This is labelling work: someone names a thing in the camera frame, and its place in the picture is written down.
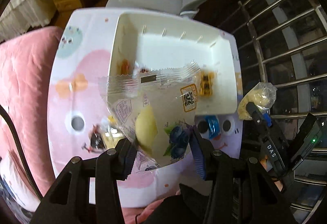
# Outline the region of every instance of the snack wrapper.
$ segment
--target snack wrapper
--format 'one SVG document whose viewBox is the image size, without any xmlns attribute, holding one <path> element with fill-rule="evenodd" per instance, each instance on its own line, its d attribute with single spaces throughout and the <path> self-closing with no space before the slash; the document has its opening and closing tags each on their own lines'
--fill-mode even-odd
<svg viewBox="0 0 327 224">
<path fill-rule="evenodd" d="M 117 122 L 113 116 L 109 116 L 108 119 L 102 120 L 101 123 L 93 125 L 91 131 L 89 131 L 90 144 L 86 143 L 82 146 L 82 149 L 93 153 L 102 153 L 109 148 L 115 148 L 120 139 L 125 138 L 125 135 L 117 126 Z"/>
<path fill-rule="evenodd" d="M 212 96 L 212 81 L 214 78 L 214 72 L 201 70 L 200 96 Z"/>
<path fill-rule="evenodd" d="M 105 98 L 119 129 L 162 167 L 189 151 L 199 85 L 200 68 L 192 62 L 179 69 L 109 77 Z"/>
<path fill-rule="evenodd" d="M 251 89 L 241 100 L 238 105 L 238 117 L 241 120 L 252 120 L 252 117 L 246 110 L 246 105 L 253 102 L 262 114 L 267 113 L 276 100 L 277 88 L 271 83 L 259 82 L 253 89 Z"/>
</svg>

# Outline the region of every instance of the pink cushion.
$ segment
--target pink cushion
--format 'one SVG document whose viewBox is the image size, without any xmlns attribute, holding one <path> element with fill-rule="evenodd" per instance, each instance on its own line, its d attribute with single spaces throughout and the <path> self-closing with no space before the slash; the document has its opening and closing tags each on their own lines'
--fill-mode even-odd
<svg viewBox="0 0 327 224">
<path fill-rule="evenodd" d="M 0 104 L 14 122 L 43 195 L 55 180 L 47 137 L 47 100 L 62 33 L 61 28 L 46 27 L 0 45 Z M 9 127 L 0 118 L 0 156 L 12 150 L 19 157 Z"/>
</svg>

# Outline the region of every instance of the plastic snack bag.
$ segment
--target plastic snack bag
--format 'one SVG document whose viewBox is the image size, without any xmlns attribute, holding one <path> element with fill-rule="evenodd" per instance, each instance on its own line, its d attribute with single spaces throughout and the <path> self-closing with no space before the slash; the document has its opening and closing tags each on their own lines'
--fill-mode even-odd
<svg viewBox="0 0 327 224">
<path fill-rule="evenodd" d="M 125 136 L 159 166 L 183 158 L 194 125 L 200 68 L 179 69 L 108 80 L 107 104 Z"/>
<path fill-rule="evenodd" d="M 252 117 L 246 110 L 246 105 L 253 102 L 262 114 L 267 113 L 276 100 L 277 88 L 271 83 L 259 82 L 251 89 L 238 105 L 238 117 L 241 120 L 252 120 Z"/>
</svg>

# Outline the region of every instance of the black wire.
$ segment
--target black wire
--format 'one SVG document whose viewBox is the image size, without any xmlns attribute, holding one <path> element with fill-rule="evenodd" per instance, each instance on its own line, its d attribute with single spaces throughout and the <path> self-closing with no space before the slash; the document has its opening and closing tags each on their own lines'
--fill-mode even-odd
<svg viewBox="0 0 327 224">
<path fill-rule="evenodd" d="M 36 182 L 32 176 L 31 170 L 29 169 L 29 166 L 27 164 L 26 158 L 25 158 L 25 154 L 24 151 L 22 149 L 22 145 L 19 141 L 19 137 L 16 131 L 16 128 L 14 126 L 14 123 L 12 122 L 10 116 L 7 114 L 7 112 L 4 110 L 4 108 L 2 108 L 2 106 L 0 105 L 0 115 L 2 116 L 2 118 L 4 118 L 5 122 L 7 123 L 7 125 L 9 126 L 10 132 L 14 138 L 17 150 L 18 150 L 18 154 L 19 157 L 22 161 L 22 165 L 24 167 L 25 173 L 27 175 L 27 179 L 30 183 L 30 185 L 32 186 L 32 188 L 35 191 L 35 194 L 37 195 L 38 199 L 41 201 L 41 199 L 43 198 L 38 186 L 36 185 Z"/>
</svg>

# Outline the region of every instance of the white plastic container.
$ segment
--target white plastic container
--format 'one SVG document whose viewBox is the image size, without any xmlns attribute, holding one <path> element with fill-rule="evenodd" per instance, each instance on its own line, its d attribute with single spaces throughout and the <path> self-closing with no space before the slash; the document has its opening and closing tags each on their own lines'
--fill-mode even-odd
<svg viewBox="0 0 327 224">
<path fill-rule="evenodd" d="M 196 115 L 236 111 L 237 91 L 230 42 L 209 25 L 161 13 L 124 13 L 119 17 L 109 76 L 120 74 L 123 59 L 158 70 L 179 68 L 192 60 L 215 71 L 213 95 L 199 97 Z"/>
</svg>

